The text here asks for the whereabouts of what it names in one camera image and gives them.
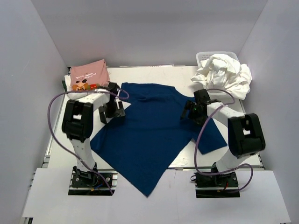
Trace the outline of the blue t-shirt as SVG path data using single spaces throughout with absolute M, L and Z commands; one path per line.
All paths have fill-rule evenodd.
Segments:
M 173 86 L 123 83 L 121 96 L 129 95 L 125 120 L 111 119 L 91 140 L 91 149 L 149 196 L 164 171 L 180 151 L 196 140 L 201 127 L 190 119 L 180 120 L 189 97 Z M 207 154 L 225 147 L 214 121 L 209 121 L 199 150 Z

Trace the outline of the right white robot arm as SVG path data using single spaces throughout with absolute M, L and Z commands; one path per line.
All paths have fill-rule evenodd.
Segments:
M 194 165 L 201 176 L 211 176 L 211 181 L 216 186 L 222 186 L 228 180 L 228 173 L 232 173 L 240 167 L 248 166 L 243 162 L 263 151 L 266 147 L 259 117 L 255 113 L 245 114 L 229 107 L 235 103 L 232 94 L 225 92 L 232 98 L 231 103 L 223 103 L 217 99 L 211 99 L 209 90 L 202 89 L 194 92 L 195 101 L 188 100 L 181 114 L 181 119 L 187 116 L 201 127 L 196 139 L 194 150 Z M 228 129 L 228 150 L 214 164 L 216 171 L 204 173 L 197 166 L 197 151 L 202 134 L 209 123 L 215 118 Z

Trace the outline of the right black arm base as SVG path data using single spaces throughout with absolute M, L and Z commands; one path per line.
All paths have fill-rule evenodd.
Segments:
M 204 176 L 194 173 L 190 180 L 195 183 L 196 198 L 239 198 L 239 184 L 235 172 Z

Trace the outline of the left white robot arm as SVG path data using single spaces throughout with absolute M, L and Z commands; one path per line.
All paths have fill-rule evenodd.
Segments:
M 107 119 L 124 118 L 123 104 L 116 101 L 119 92 L 118 84 L 109 83 L 107 87 L 98 87 L 92 93 L 82 94 L 78 99 L 70 99 L 66 104 L 62 131 L 70 140 L 77 158 L 77 165 L 73 170 L 83 177 L 88 186 L 96 185 L 99 180 L 90 146 L 93 113 L 99 111 L 100 122 L 103 124 L 107 124 Z

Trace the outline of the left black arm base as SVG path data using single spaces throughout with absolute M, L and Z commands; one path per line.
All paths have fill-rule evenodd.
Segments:
M 112 192 L 116 190 L 118 173 L 112 170 L 102 170 L 101 175 L 109 184 Z M 69 196 L 112 196 L 109 188 L 103 179 L 95 176 L 92 180 L 80 177 L 74 171 L 71 175 Z

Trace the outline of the crumpled white t-shirts pile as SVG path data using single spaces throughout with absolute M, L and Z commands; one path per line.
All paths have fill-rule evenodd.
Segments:
M 252 74 L 246 64 L 227 54 L 213 54 L 199 62 L 199 68 L 191 78 L 207 89 L 221 89 L 236 99 L 244 100 L 250 92 Z

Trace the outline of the folded pink t-shirt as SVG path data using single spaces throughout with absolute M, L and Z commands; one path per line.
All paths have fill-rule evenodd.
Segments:
M 101 86 L 108 86 L 109 73 L 104 59 L 70 68 L 71 89 L 73 91 L 89 91 Z

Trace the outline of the white plastic basket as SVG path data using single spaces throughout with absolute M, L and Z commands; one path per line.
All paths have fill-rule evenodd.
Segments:
M 214 55 L 214 54 L 225 54 L 230 56 L 231 58 L 235 59 L 235 60 L 239 60 L 237 55 L 234 52 L 230 52 L 230 51 L 206 51 L 206 52 L 198 52 L 196 54 L 196 61 L 197 61 L 197 65 L 198 67 L 200 66 L 200 62 L 202 60 L 206 60 L 209 59 L 210 56 Z

